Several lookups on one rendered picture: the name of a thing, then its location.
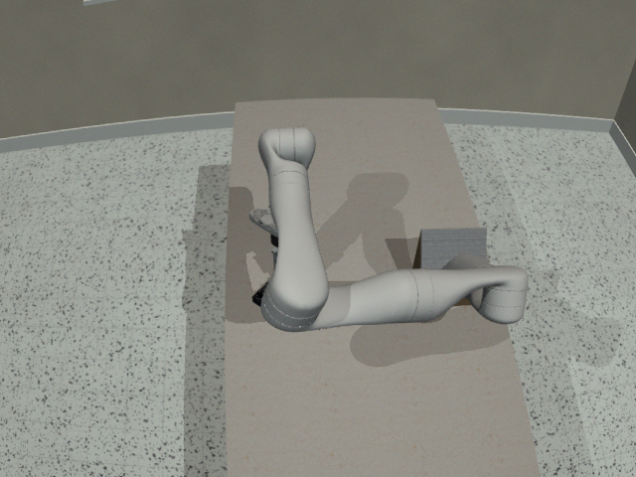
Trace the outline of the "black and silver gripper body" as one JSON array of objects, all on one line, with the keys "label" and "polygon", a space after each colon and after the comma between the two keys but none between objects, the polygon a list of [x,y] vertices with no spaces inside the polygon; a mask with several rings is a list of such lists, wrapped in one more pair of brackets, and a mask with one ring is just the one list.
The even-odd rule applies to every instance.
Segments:
[{"label": "black and silver gripper body", "polygon": [[271,243],[278,247],[277,229],[272,219],[270,208],[251,210],[249,212],[249,219],[260,228],[269,232],[271,236]]}]

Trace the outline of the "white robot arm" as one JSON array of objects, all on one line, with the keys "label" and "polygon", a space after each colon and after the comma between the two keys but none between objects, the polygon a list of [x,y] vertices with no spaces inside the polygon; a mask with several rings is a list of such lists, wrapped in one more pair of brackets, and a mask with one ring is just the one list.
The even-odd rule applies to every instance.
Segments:
[{"label": "white robot arm", "polygon": [[315,147],[314,134],[306,127],[270,128],[258,140],[278,234],[274,273],[260,304],[271,326],[305,332],[427,322],[464,297],[489,321],[513,324],[523,318],[527,272],[518,266],[495,266],[469,253],[456,255],[447,269],[396,269],[329,286],[311,214],[307,170]]}]

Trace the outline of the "black knob box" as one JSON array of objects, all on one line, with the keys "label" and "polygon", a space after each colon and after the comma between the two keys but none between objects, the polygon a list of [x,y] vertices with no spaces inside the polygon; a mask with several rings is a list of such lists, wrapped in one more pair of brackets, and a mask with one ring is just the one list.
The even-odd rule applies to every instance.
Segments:
[{"label": "black knob box", "polygon": [[260,307],[262,295],[265,291],[268,281],[252,296],[252,302]]}]

